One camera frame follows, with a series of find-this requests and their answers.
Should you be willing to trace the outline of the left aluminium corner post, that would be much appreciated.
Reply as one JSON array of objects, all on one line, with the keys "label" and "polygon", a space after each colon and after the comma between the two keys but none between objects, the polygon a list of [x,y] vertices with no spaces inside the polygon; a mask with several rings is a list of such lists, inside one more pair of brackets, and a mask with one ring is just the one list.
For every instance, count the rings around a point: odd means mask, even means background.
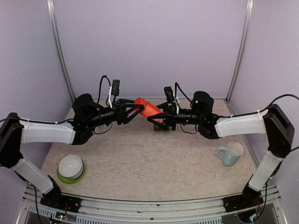
[{"label": "left aluminium corner post", "polygon": [[71,83],[71,79],[67,70],[66,62],[65,62],[65,57],[63,53],[63,48],[60,40],[60,35],[59,35],[59,28],[58,28],[58,22],[57,22],[57,17],[56,17],[56,11],[55,11],[55,2],[54,0],[47,0],[47,9],[48,9],[48,14],[50,18],[50,23],[52,27],[52,33],[54,37],[54,42],[56,46],[56,51],[57,51],[57,56],[58,60],[60,63],[61,71],[62,71],[62,76],[63,80],[69,95],[69,98],[71,102],[73,103],[76,99],[74,89]]}]

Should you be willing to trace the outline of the white bowl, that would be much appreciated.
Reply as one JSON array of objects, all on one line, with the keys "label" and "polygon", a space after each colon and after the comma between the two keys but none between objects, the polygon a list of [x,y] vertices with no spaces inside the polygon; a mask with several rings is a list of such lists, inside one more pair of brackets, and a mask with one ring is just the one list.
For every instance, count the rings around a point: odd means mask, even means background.
[{"label": "white bowl", "polygon": [[77,155],[64,157],[58,165],[58,174],[67,180],[79,178],[84,171],[83,160]]}]

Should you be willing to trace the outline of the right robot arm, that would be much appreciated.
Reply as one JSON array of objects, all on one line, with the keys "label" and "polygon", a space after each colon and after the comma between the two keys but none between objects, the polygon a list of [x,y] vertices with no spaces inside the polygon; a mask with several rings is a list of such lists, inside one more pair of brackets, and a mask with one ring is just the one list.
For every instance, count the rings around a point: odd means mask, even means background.
[{"label": "right robot arm", "polygon": [[260,191],[266,182],[279,169],[282,160],[292,151],[294,126],[275,103],[265,109],[243,115],[220,116],[212,112],[214,99],[204,91],[197,91],[193,95],[190,109],[182,109],[174,102],[170,92],[165,93],[167,102],[158,105],[163,113],[147,117],[147,121],[163,129],[176,129],[177,124],[196,125],[198,132],[209,140],[216,140],[232,135],[266,134],[268,151],[256,172],[250,178],[248,187],[239,196],[239,203],[249,207],[257,200],[256,191]]}]

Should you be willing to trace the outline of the orange pill bottle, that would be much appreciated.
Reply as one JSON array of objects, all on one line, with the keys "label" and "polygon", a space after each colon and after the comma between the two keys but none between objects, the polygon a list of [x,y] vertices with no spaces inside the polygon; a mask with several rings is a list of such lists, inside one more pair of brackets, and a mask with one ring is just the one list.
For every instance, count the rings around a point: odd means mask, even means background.
[{"label": "orange pill bottle", "polygon": [[162,111],[158,107],[156,107],[151,102],[146,101],[143,98],[137,98],[135,101],[135,105],[143,105],[144,106],[144,109],[141,112],[141,115],[143,115],[145,118],[162,113]]}]

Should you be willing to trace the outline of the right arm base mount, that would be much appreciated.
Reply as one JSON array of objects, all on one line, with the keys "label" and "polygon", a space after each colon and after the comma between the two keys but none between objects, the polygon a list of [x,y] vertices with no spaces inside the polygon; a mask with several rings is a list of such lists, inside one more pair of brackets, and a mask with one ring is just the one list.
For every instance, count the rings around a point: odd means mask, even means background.
[{"label": "right arm base mount", "polygon": [[223,203],[225,211],[232,212],[263,204],[264,201],[260,191],[244,190],[241,194],[223,198]]}]

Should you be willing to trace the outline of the right aluminium corner post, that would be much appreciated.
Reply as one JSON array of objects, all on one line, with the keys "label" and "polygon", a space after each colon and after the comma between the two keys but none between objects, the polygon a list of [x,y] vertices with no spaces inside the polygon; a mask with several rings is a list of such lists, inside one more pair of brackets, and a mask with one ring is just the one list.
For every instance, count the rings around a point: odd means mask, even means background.
[{"label": "right aluminium corner post", "polygon": [[254,5],[253,0],[247,0],[244,22],[243,22],[243,27],[242,27],[241,40],[240,40],[237,58],[236,58],[236,62],[235,62],[234,70],[233,70],[233,76],[232,76],[231,83],[230,83],[228,93],[226,96],[226,102],[228,104],[230,104],[230,102],[232,100],[232,97],[233,97],[233,94],[234,94],[234,91],[235,91],[235,88],[237,85],[237,80],[238,80],[238,77],[240,74],[242,60],[243,60],[243,57],[245,54],[247,38],[248,38],[248,34],[249,34],[249,29],[250,29],[253,5]]}]

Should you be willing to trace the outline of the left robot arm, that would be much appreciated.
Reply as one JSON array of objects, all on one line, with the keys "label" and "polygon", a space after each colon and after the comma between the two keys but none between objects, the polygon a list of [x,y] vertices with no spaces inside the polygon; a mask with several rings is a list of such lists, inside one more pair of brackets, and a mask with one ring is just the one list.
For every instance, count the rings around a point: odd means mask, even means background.
[{"label": "left robot arm", "polygon": [[12,169],[35,186],[57,208],[65,204],[65,196],[51,177],[43,174],[21,153],[21,145],[38,142],[83,145],[93,136],[95,128],[113,122],[127,124],[144,106],[133,100],[119,99],[111,106],[103,107],[85,93],[75,100],[72,108],[74,118],[61,122],[22,119],[15,112],[1,120],[0,165]]}]

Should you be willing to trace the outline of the aluminium front rail frame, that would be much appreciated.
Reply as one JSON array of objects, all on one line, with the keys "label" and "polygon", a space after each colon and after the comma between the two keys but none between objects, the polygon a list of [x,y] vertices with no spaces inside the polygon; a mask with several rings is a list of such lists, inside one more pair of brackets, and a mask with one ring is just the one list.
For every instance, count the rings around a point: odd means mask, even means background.
[{"label": "aluminium front rail frame", "polygon": [[80,196],[78,212],[68,211],[58,218],[62,210],[35,204],[41,193],[27,186],[21,200],[16,224],[231,224],[239,223],[239,216],[252,210],[226,212],[223,197],[210,197],[181,201],[124,201]]}]

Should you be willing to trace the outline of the aluminium corner post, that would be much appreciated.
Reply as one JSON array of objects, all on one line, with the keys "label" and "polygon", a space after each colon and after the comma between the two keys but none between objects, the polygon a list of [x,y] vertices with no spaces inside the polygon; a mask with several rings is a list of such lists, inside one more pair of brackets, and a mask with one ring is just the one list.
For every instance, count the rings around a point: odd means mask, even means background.
[{"label": "aluminium corner post", "polygon": [[234,70],[233,70],[233,76],[232,76],[231,83],[230,83],[228,93],[226,96],[226,102],[228,104],[230,104],[230,102],[232,100],[232,97],[233,97],[233,94],[234,94],[234,91],[235,91],[235,88],[237,85],[237,80],[238,80],[238,77],[240,74],[242,60],[243,60],[243,57],[245,54],[247,38],[248,38],[248,34],[249,34],[249,29],[250,29],[253,5],[254,5],[253,0],[247,0],[244,22],[243,22],[243,27],[242,27],[241,40],[240,40],[237,58],[236,58],[236,62],[235,62]]},{"label": "aluminium corner post", "polygon": [[63,48],[60,40],[60,35],[59,35],[59,28],[58,28],[58,22],[57,22],[57,17],[56,17],[56,11],[55,11],[55,2],[54,0],[47,0],[47,9],[48,9],[48,14],[50,18],[50,23],[52,27],[52,33],[54,37],[54,42],[56,46],[56,51],[57,51],[57,56],[58,60],[60,63],[61,71],[62,71],[62,76],[63,80],[69,95],[69,98],[71,102],[73,103],[76,99],[74,89],[71,83],[71,79],[67,70],[66,62],[65,62],[65,57],[63,53]]}]

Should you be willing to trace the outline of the light blue mug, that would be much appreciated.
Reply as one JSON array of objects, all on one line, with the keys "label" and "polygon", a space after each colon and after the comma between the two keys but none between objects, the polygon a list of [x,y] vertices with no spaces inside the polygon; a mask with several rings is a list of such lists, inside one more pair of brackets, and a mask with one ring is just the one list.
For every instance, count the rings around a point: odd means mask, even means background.
[{"label": "light blue mug", "polygon": [[221,158],[221,162],[225,167],[234,166],[240,157],[243,155],[244,149],[238,142],[230,142],[226,147],[218,148],[218,156]]}]

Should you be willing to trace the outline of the green plate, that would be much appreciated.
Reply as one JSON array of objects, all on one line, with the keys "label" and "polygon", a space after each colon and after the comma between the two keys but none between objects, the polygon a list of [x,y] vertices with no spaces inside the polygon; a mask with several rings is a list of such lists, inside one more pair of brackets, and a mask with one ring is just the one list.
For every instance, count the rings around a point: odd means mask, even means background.
[{"label": "green plate", "polygon": [[68,178],[62,176],[62,175],[59,173],[59,170],[58,170],[58,168],[57,168],[57,177],[58,177],[59,181],[62,182],[62,183],[64,183],[64,184],[74,184],[74,183],[79,182],[79,181],[83,178],[83,176],[85,175],[85,172],[86,172],[86,166],[85,166],[85,163],[82,162],[82,164],[83,164],[83,170],[82,170],[82,173],[81,173],[78,177],[76,177],[76,178],[74,178],[74,179],[68,179]]}]

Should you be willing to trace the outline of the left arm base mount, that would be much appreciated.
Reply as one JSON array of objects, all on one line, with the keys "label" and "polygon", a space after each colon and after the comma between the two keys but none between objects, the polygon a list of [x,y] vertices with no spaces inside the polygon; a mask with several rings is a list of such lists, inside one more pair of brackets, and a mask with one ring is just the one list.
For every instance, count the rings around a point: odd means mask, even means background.
[{"label": "left arm base mount", "polygon": [[43,194],[40,203],[54,209],[78,213],[81,199],[79,197],[67,196],[61,193],[49,192]]}]

